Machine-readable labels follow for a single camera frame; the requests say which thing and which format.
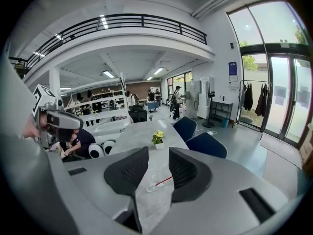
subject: metal railing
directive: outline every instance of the metal railing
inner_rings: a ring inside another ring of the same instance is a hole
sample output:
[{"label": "metal railing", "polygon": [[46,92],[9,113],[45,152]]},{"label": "metal railing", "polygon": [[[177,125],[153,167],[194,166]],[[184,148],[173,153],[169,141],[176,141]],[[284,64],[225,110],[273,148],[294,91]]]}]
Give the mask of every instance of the metal railing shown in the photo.
[{"label": "metal railing", "polygon": [[192,38],[206,45],[205,33],[169,18],[146,14],[102,15],[100,17],[75,24],[58,34],[55,34],[54,37],[45,42],[34,52],[34,54],[29,57],[27,60],[27,68],[24,69],[24,71],[27,73],[41,59],[71,40],[100,30],[126,27],[143,27],[166,30]]},{"label": "metal railing", "polygon": [[19,77],[23,79],[29,70],[27,67],[27,60],[16,57],[9,57],[9,60]]}]

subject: white pot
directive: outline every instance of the white pot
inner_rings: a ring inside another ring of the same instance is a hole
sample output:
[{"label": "white pot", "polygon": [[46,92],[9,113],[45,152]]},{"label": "white pot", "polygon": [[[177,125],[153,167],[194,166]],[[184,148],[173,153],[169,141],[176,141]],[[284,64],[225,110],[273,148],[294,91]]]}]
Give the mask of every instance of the white pot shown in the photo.
[{"label": "white pot", "polygon": [[163,142],[162,143],[156,143],[156,149],[157,150],[161,150],[163,148],[164,148],[164,143]]}]

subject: refrigerator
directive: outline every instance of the refrigerator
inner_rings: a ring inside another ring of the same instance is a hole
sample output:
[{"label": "refrigerator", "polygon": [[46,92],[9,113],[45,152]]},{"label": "refrigerator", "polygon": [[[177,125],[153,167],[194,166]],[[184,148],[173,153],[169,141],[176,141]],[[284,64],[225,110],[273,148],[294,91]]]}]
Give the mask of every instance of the refrigerator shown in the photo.
[{"label": "refrigerator", "polygon": [[197,118],[198,105],[199,105],[199,94],[201,91],[200,81],[186,82],[186,117]]}]

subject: potted plant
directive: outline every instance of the potted plant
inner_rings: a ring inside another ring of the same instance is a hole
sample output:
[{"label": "potted plant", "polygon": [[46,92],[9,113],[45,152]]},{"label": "potted plant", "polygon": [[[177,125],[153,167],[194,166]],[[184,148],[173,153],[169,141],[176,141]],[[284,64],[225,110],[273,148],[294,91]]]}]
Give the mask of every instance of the potted plant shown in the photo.
[{"label": "potted plant", "polygon": [[157,150],[161,150],[164,148],[164,143],[162,138],[164,137],[164,133],[162,131],[157,131],[153,134],[153,139],[151,140],[153,144],[156,146]]}]

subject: ceiling light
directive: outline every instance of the ceiling light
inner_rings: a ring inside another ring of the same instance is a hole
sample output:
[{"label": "ceiling light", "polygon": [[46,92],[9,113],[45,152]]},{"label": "ceiling light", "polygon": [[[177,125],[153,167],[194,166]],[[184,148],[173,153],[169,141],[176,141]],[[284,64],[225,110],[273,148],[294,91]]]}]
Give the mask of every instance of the ceiling light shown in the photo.
[{"label": "ceiling light", "polygon": [[107,24],[107,21],[106,21],[106,18],[104,17],[104,15],[100,15],[100,18],[101,18],[101,22],[103,24],[103,27],[105,29],[108,29],[109,27],[108,27],[108,24]]},{"label": "ceiling light", "polygon": [[163,70],[164,68],[158,68],[157,71],[155,73],[153,73],[153,75],[158,74],[161,70]]},{"label": "ceiling light", "polygon": [[44,57],[45,55],[41,54],[41,53],[38,53],[38,52],[34,52],[35,55],[38,55],[38,56],[41,56],[41,57]]},{"label": "ceiling light", "polygon": [[62,38],[60,35],[58,35],[58,34],[55,34],[54,35],[57,39],[59,39],[59,40],[64,40],[64,38]]},{"label": "ceiling light", "polygon": [[114,76],[109,73],[107,70],[103,72],[103,74],[107,75],[109,78],[114,78]]}]

